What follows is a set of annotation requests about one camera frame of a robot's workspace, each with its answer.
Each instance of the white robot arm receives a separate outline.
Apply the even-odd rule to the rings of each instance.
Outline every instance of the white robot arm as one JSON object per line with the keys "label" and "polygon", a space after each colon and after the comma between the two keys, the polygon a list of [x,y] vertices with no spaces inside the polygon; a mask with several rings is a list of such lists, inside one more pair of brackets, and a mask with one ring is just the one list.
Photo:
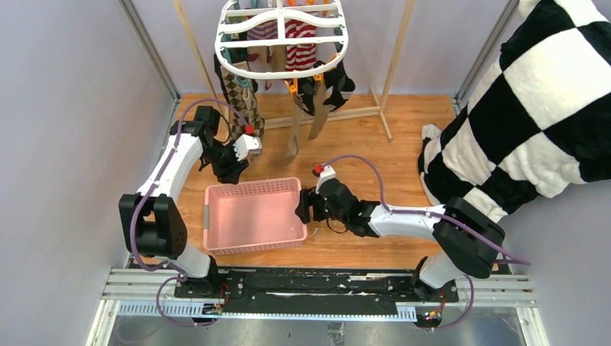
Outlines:
{"label": "white robot arm", "polygon": [[[398,207],[382,201],[358,200],[336,178],[331,166],[318,167],[315,188],[304,189],[295,211],[301,221],[326,218],[341,221],[358,236],[413,236],[436,241],[442,251],[425,257],[415,270],[412,285],[422,298],[464,274],[489,277],[505,233],[484,214],[460,198],[428,208]],[[475,230],[472,236],[457,224]]]}
{"label": "white robot arm", "polygon": [[[249,165],[246,157],[260,154],[263,148],[259,138],[246,134],[223,145],[214,139],[219,119],[218,111],[200,106],[195,120],[183,122],[180,133],[177,133],[178,122],[174,124],[168,146],[151,176],[136,194],[123,195],[119,202],[128,250],[132,251],[133,232],[138,251],[135,256],[142,254],[170,262],[190,278],[206,278],[210,268],[215,267],[213,258],[187,241],[187,227],[177,207],[180,190],[193,164],[201,160],[200,171],[211,164],[219,182],[237,184],[240,174]],[[143,198],[145,203],[138,210]],[[151,214],[154,220],[147,219]]]}

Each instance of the pink basket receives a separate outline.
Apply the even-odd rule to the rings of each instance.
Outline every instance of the pink basket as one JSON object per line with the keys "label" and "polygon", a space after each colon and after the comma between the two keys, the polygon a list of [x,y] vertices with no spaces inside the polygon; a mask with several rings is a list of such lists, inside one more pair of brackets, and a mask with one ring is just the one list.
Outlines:
{"label": "pink basket", "polygon": [[209,186],[204,249],[235,254],[301,245],[308,229],[295,215],[300,190],[297,178]]}

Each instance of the wooden platform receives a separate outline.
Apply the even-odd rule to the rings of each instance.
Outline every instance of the wooden platform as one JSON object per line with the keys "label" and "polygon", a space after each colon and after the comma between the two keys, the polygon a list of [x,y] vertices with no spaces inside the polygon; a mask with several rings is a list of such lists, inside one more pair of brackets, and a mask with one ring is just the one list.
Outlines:
{"label": "wooden platform", "polygon": [[[183,109],[201,94],[188,94],[181,102]],[[259,106],[266,119],[286,117],[291,113],[288,95],[258,94]],[[355,95],[342,109],[373,106],[369,95]],[[195,111],[187,116],[192,119]],[[385,183],[386,202],[393,205],[427,206],[429,201],[420,184],[416,160],[422,149],[420,130],[433,123],[444,128],[454,118],[449,97],[391,96],[385,111],[394,142],[386,140],[379,117],[330,122],[321,135],[308,142],[309,126],[302,126],[301,147],[297,159],[289,166],[281,164],[286,150],[288,128],[267,130],[264,136],[264,155],[257,165],[249,167],[241,181],[298,177],[303,187],[316,184],[311,174],[315,165],[342,154],[367,157],[380,170]],[[204,191],[217,184],[211,169],[198,172],[193,167],[179,198],[179,209],[189,229],[189,240],[199,249],[202,246]],[[353,159],[334,164],[338,178],[361,199],[379,200],[379,187],[372,185],[375,175],[371,169]],[[343,231],[341,224],[331,222],[334,229]],[[371,267],[413,268],[427,255],[439,251],[430,241],[407,237],[383,239],[360,238],[348,232],[335,234],[324,222],[308,227],[311,235],[301,247],[269,250],[215,257],[219,265],[305,266],[305,267]]]}

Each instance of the drying rack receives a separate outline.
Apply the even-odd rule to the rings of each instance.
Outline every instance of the drying rack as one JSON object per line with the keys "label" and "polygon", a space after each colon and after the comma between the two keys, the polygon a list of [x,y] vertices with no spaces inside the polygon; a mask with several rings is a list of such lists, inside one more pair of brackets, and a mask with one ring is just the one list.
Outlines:
{"label": "drying rack", "polygon": [[[172,0],[174,2],[174,7],[179,15],[180,22],[184,28],[184,31],[187,35],[187,39],[189,40],[189,44],[191,45],[191,49],[195,54],[196,60],[204,76],[205,82],[207,84],[208,90],[210,93],[217,97],[216,91],[213,88],[212,81],[210,80],[210,75],[208,74],[208,70],[204,64],[204,60],[202,58],[202,54],[200,49],[197,46],[197,42],[195,40],[195,35],[193,34],[193,30],[187,19],[187,15],[184,13],[184,7],[182,6],[182,0]],[[215,51],[217,53],[217,57],[219,58],[220,63],[228,69],[228,71],[232,72],[237,76],[242,76],[248,79],[293,79],[293,78],[304,78],[309,76],[316,76],[322,74],[324,71],[328,71],[331,68],[337,66],[337,64],[345,57],[347,46],[348,46],[348,34],[346,30],[346,22],[344,18],[344,12],[342,9],[342,5],[340,0],[331,0],[325,1],[330,2],[329,4],[310,4],[313,1],[308,1],[308,4],[304,6],[284,6],[283,0],[269,0],[270,4],[276,3],[276,6],[269,6],[265,9],[232,9],[234,4],[238,0],[229,0],[227,4],[223,7],[221,13],[221,19],[218,25],[218,31],[215,38]],[[406,0],[406,5],[403,11],[403,18],[401,20],[401,25],[399,27],[399,32],[397,34],[397,38],[395,41],[395,47],[393,49],[393,55],[391,59],[390,67],[388,68],[388,74],[386,75],[386,81],[384,83],[384,90],[381,97],[378,96],[378,93],[375,91],[373,86],[370,86],[370,95],[375,103],[373,107],[361,107],[352,110],[339,110],[333,112],[329,115],[329,119],[327,121],[338,121],[338,120],[348,120],[355,119],[360,117],[371,117],[371,116],[379,116],[384,131],[386,132],[386,137],[388,141],[393,140],[393,134],[391,132],[390,127],[388,126],[388,122],[386,121],[386,117],[384,115],[384,111],[386,109],[386,104],[388,102],[388,95],[391,90],[391,86],[393,84],[393,80],[395,78],[396,69],[398,65],[399,58],[401,57],[401,51],[403,50],[403,42],[405,40],[405,36],[407,33],[407,27],[409,26],[409,20],[411,19],[411,13],[414,10],[414,4],[416,0]],[[331,12],[334,14],[334,17],[331,18],[319,18],[315,17],[308,12]],[[239,23],[227,23],[226,18],[230,17],[250,17],[244,21]],[[268,22],[276,19],[278,21],[278,38],[273,40],[256,40],[256,41],[229,41],[223,42],[223,36],[227,34],[233,34],[238,32],[244,32],[247,30],[256,27],[257,25]],[[287,39],[285,37],[285,19],[297,19],[302,22],[307,22],[309,24],[315,25],[317,27],[342,27],[342,34],[336,36],[326,36],[326,37],[302,37],[295,39]],[[319,66],[318,68],[313,68],[308,71],[287,71],[287,72],[251,72],[245,71],[235,66],[231,65],[229,61],[227,61],[222,52],[228,48],[247,48],[251,46],[261,46],[261,45],[295,45],[295,44],[309,44],[309,43],[338,43],[343,45],[342,49],[332,58],[327,64]],[[301,120],[301,125],[307,125],[313,122],[313,118],[307,115],[304,115]],[[292,125],[293,119],[292,117],[281,117],[276,119],[268,119],[265,124],[265,128],[288,128]]]}

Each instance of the white wall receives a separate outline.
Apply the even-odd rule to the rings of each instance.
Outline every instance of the white wall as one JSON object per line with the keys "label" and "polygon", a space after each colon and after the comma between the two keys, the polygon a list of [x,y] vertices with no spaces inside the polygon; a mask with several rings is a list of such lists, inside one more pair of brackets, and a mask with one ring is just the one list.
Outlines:
{"label": "white wall", "polygon": [[[608,0],[594,3],[611,18]],[[611,181],[573,185],[501,221],[507,247],[533,263],[515,269],[528,274],[553,346],[608,344],[610,205]]]}
{"label": "white wall", "polygon": [[[171,1],[133,0],[177,89],[206,92]],[[213,74],[214,35],[226,0],[182,0],[208,70]],[[242,1],[245,7],[249,1]],[[347,73],[358,92],[382,90],[406,0],[344,0],[350,44]],[[453,94],[458,91],[505,5],[489,0],[419,0],[392,92]],[[327,60],[330,53],[320,52]],[[220,91],[213,76],[215,88]],[[273,92],[285,92],[276,83]]]}
{"label": "white wall", "polygon": [[80,346],[173,104],[117,1],[2,1],[0,46],[0,344]]}

